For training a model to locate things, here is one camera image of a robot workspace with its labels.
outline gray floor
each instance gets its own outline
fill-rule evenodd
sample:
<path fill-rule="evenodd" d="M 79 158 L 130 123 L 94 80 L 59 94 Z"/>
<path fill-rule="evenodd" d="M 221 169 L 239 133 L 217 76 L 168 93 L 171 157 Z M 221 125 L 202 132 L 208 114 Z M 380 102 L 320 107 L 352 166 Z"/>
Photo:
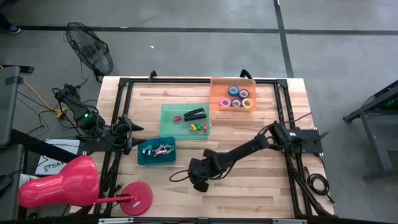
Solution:
<path fill-rule="evenodd" d="M 280 5 L 286 29 L 398 29 L 398 2 L 394 0 L 280 0 Z M 37 26 L 79 21 L 88 26 L 277 28 L 271 0 L 19 0 L 3 13 L 16 24 Z M 34 74 L 24 78 L 53 105 L 51 88 L 82 82 L 79 60 L 62 34 L 0 34 L 0 62 L 34 66 Z M 148 75 L 154 69 L 159 75 L 235 76 L 246 68 L 254 77 L 286 77 L 278 34 L 97 35 L 111 49 L 112 75 Z M 288 35 L 287 43 L 294 76 L 305 79 L 315 124 L 330 132 L 323 147 L 336 214 L 398 223 L 398 180 L 362 181 L 363 174 L 379 170 L 377 157 L 362 124 L 348 125 L 342 120 L 369 95 L 397 79 L 398 36 Z M 96 99 L 100 84 L 84 66 L 83 75 L 90 80 L 81 96 Z M 33 96 L 25 86 L 20 90 Z M 44 119 L 50 131 L 39 138 L 74 134 L 62 129 L 52 114 L 45 114 Z M 37 115 L 18 103 L 14 127 L 26 132 L 38 123 Z"/>

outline wooden table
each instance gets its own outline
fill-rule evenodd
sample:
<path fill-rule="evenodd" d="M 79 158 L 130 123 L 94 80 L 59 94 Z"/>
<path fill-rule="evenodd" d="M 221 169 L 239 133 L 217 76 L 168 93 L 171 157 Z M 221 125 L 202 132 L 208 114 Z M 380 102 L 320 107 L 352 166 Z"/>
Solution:
<path fill-rule="evenodd" d="M 114 108 L 120 77 L 104 77 L 97 108 L 109 124 Z M 287 79 L 294 117 L 310 112 L 304 81 Z M 137 138 L 159 137 L 160 107 L 164 103 L 204 103 L 209 101 L 210 84 L 192 83 L 135 83 L 128 116 L 145 128 L 133 132 Z M 147 183 L 154 201 L 144 217 L 230 217 L 230 218 L 291 218 L 294 217 L 292 199 L 284 155 L 270 149 L 258 151 L 237 162 L 227 178 L 209 181 L 207 193 L 193 189 L 189 180 L 173 183 L 169 177 L 187 169 L 190 159 L 202 158 L 204 149 L 229 151 L 252 139 L 265 125 L 278 120 L 275 93 L 272 85 L 256 87 L 257 109 L 252 113 L 211 111 L 211 134 L 206 140 L 177 141 L 177 161 L 164 166 L 144 167 L 137 164 L 137 147 L 130 155 L 123 155 L 117 183 Z M 123 110 L 124 90 L 119 115 Z M 313 128 L 311 116 L 296 122 L 303 129 Z M 91 155 L 100 169 L 103 152 Z M 303 155 L 309 171 L 325 175 L 319 158 Z M 300 208 L 304 212 L 301 190 L 298 189 Z M 333 213 L 327 197 L 316 198 L 324 208 Z M 113 208 L 112 216 L 126 216 L 120 206 Z"/>

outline person's foot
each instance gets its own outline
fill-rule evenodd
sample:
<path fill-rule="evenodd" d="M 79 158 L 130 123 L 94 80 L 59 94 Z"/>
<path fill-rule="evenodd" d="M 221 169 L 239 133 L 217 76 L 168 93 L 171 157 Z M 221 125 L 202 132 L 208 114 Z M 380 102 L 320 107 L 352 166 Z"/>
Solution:
<path fill-rule="evenodd" d="M 18 34 L 21 31 L 21 28 L 19 28 L 18 26 L 10 26 L 7 29 L 7 33 L 9 34 Z"/>

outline red disc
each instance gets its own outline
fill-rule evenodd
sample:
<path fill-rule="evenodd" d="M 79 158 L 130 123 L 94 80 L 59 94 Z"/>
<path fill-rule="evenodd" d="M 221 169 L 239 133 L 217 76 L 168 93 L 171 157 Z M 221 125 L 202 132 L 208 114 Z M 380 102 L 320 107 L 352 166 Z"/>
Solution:
<path fill-rule="evenodd" d="M 120 203 L 120 207 L 123 212 L 130 216 L 138 216 L 144 214 L 152 205 L 153 195 L 152 190 L 149 186 L 142 182 L 134 182 L 122 191 L 122 194 L 129 194 L 137 196 L 136 199 L 132 199 L 130 202 Z"/>

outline electric fan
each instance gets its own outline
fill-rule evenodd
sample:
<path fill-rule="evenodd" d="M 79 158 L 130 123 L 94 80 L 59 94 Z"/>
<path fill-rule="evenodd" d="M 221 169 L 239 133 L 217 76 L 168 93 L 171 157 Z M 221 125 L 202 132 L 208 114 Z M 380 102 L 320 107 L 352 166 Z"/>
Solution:
<path fill-rule="evenodd" d="M 79 22 L 68 23 L 65 35 L 80 60 L 94 71 L 95 79 L 102 82 L 98 77 L 109 75 L 113 70 L 108 45 Z"/>

